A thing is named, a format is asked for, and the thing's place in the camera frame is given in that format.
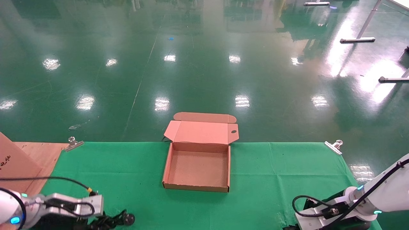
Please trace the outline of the glossy black right gripper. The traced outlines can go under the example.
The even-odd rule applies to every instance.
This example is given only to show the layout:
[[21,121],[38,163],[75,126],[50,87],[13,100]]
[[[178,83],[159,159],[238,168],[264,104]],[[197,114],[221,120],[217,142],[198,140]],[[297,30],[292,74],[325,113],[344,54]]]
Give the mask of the glossy black right gripper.
[[[322,201],[323,201],[324,203],[328,203],[328,204],[329,204],[329,202],[330,202],[331,200],[334,200],[334,199],[336,199],[336,198],[342,197],[342,196],[344,196],[344,195],[345,195],[345,190],[342,190],[342,191],[340,191],[340,192],[338,192],[338,193],[336,193],[336,194],[330,196],[329,198],[323,199]],[[304,210],[309,209],[309,208],[317,208],[317,207],[319,207],[320,205],[321,205],[320,203],[315,203],[315,202],[313,202],[312,200],[307,199],[307,200],[305,201]],[[349,205],[346,204],[345,202],[334,204],[334,206],[335,206],[336,208],[340,208],[341,210],[347,210],[347,209],[349,208]],[[288,225],[288,226],[283,227],[282,230],[299,230],[299,226],[298,226],[298,225]]]

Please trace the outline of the glossy black left gripper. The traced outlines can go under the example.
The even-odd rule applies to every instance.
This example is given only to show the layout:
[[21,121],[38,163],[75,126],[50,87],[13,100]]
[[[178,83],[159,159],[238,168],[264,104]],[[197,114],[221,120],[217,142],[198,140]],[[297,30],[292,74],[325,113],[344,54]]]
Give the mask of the glossy black left gripper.
[[92,230],[88,219],[67,216],[43,216],[32,230]]

